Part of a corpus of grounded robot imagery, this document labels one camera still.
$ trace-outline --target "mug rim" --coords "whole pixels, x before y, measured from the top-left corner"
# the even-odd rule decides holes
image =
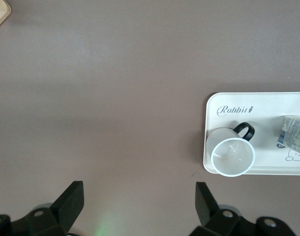
[[[245,169],[244,171],[239,172],[239,173],[237,173],[237,174],[233,174],[233,175],[228,175],[228,174],[225,174],[225,173],[219,171],[219,170],[216,168],[215,164],[214,164],[214,153],[215,153],[215,150],[216,150],[221,144],[223,144],[223,143],[225,143],[225,142],[227,142],[227,141],[230,141],[230,140],[240,140],[240,141],[246,143],[246,144],[251,148],[251,151],[252,151],[252,161],[251,161],[251,164],[250,164],[250,165],[247,167],[247,169]],[[247,140],[245,140],[245,139],[243,139],[243,138],[237,138],[237,137],[234,137],[234,138],[228,138],[228,139],[222,140],[221,142],[219,142],[219,143],[213,148],[212,153],[211,153],[211,156],[210,156],[210,159],[211,159],[211,164],[212,164],[213,168],[215,169],[215,171],[216,171],[217,173],[219,173],[219,174],[222,175],[222,176],[226,176],[226,177],[237,177],[237,176],[243,175],[244,173],[246,173],[247,171],[250,170],[250,168],[251,168],[252,165],[254,164],[254,160],[255,160],[255,151],[254,151],[254,148],[253,148],[252,144],[251,144],[249,141],[247,141]]]

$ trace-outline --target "gray table surface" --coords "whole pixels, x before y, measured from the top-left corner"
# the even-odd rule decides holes
[[[205,181],[218,203],[300,236],[300,176],[202,164],[210,94],[300,91],[300,1],[8,2],[0,213],[19,219],[83,180],[73,232],[186,236]]]

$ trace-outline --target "cartoon drawing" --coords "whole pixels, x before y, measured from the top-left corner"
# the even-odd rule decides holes
[[[285,158],[287,161],[300,161],[300,153],[290,149],[288,156]]]

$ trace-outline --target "mug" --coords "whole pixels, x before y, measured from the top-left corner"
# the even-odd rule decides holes
[[[246,134],[238,135],[248,128]],[[234,129],[219,128],[207,138],[206,149],[211,158],[213,168],[219,174],[236,177],[246,173],[255,159],[254,148],[249,140],[254,135],[254,128],[247,122],[237,125]]]

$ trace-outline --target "white tray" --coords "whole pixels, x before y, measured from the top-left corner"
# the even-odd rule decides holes
[[[255,162],[246,174],[300,175],[300,154],[277,144],[284,116],[300,116],[300,92],[214,94],[206,107],[204,168],[217,174],[205,148],[209,133],[220,127],[235,128],[246,121],[255,128],[250,143],[256,152]]]

